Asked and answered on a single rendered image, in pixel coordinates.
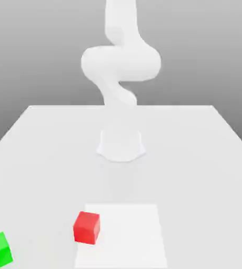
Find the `small red cube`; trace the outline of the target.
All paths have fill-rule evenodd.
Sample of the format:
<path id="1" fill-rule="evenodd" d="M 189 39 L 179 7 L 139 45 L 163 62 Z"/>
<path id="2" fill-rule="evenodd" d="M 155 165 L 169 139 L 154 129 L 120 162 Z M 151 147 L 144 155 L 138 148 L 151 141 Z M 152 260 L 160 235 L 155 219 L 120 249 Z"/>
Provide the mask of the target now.
<path id="1" fill-rule="evenodd" d="M 73 225 L 75 242 L 95 245 L 100 232 L 100 215 L 80 211 Z"/>

